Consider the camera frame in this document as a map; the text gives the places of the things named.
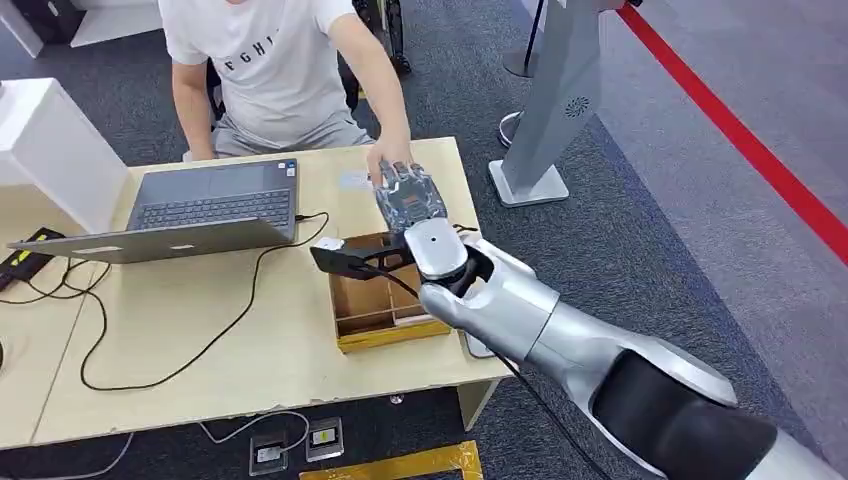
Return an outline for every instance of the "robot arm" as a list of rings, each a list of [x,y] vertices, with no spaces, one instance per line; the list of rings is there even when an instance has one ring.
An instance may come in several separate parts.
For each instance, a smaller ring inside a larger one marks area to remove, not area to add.
[[[670,479],[841,479],[791,436],[737,409],[720,373],[661,339],[587,315],[530,267],[444,218],[404,232],[424,308],[558,382],[616,448]]]

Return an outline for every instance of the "gray laptop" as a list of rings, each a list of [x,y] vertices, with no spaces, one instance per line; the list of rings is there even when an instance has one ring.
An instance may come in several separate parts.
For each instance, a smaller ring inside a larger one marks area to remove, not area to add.
[[[127,231],[9,248],[122,264],[292,243],[297,170],[285,159],[148,173]]]

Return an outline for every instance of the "white t-shirt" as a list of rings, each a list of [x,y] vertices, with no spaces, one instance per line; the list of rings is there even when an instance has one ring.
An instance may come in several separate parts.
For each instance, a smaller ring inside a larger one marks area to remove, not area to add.
[[[224,104],[247,133],[293,145],[347,110],[327,32],[355,13],[351,0],[159,0],[168,53],[177,63],[211,58]]]

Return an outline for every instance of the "red stripe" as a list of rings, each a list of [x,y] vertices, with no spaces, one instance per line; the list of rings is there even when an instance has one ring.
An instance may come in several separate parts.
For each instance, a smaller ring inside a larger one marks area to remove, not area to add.
[[[618,10],[669,75],[795,213],[848,265],[848,228],[763,145],[630,4]]]

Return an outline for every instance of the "yellow tape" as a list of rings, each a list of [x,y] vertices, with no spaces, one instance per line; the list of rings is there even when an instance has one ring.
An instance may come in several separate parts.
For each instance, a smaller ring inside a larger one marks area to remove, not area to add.
[[[36,240],[36,241],[38,241],[38,242],[40,242],[40,241],[42,241],[42,240],[47,240],[47,235],[44,235],[44,234],[42,233],[42,234],[41,234],[41,235],[39,235],[39,236],[38,236],[38,238],[36,238],[35,240]],[[17,267],[18,265],[20,265],[20,264],[21,264],[21,262],[23,262],[24,260],[26,260],[26,258],[27,258],[27,257],[28,257],[31,253],[32,253],[32,252],[29,252],[29,251],[24,250],[23,252],[21,252],[21,254],[20,254],[20,255],[18,255],[18,258],[16,258],[16,259],[12,260],[12,265],[11,265],[11,266],[13,266],[13,267]]]
[[[400,480],[451,470],[459,470],[463,480],[483,479],[476,442],[472,440],[350,467],[303,472],[300,480]]]

